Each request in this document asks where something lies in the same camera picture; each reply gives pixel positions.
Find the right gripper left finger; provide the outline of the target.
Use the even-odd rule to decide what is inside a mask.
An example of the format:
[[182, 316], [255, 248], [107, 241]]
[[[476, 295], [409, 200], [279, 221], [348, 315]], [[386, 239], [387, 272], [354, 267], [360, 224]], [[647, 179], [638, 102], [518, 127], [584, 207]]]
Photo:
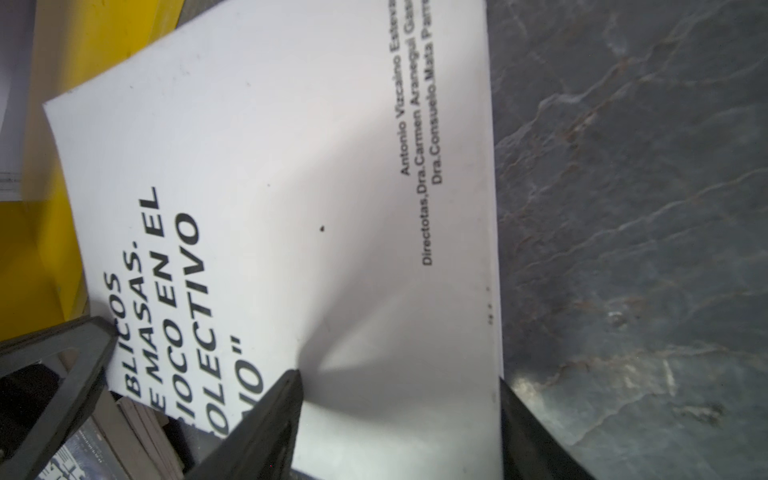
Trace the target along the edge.
[[304, 400], [302, 377], [286, 371], [187, 479], [288, 479]]

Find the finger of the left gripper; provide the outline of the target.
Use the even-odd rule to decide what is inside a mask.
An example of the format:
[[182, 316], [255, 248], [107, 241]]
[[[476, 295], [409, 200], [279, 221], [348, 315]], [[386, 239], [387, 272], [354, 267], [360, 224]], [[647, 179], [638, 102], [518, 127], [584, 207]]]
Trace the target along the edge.
[[85, 316], [1, 342], [3, 479], [35, 479], [92, 414], [116, 340]]

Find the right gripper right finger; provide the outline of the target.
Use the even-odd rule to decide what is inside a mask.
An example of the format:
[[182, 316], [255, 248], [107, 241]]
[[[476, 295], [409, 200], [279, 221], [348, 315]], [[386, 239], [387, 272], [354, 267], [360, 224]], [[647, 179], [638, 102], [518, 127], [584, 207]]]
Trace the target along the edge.
[[503, 475], [507, 480], [594, 480], [499, 379]]

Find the dark wolf cover book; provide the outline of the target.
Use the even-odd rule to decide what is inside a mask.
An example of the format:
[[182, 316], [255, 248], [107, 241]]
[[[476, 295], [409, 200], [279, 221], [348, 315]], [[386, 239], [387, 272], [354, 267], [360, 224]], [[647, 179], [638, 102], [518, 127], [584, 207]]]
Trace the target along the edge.
[[38, 474], [40, 479], [182, 479], [168, 418], [126, 397], [99, 397], [92, 415]]

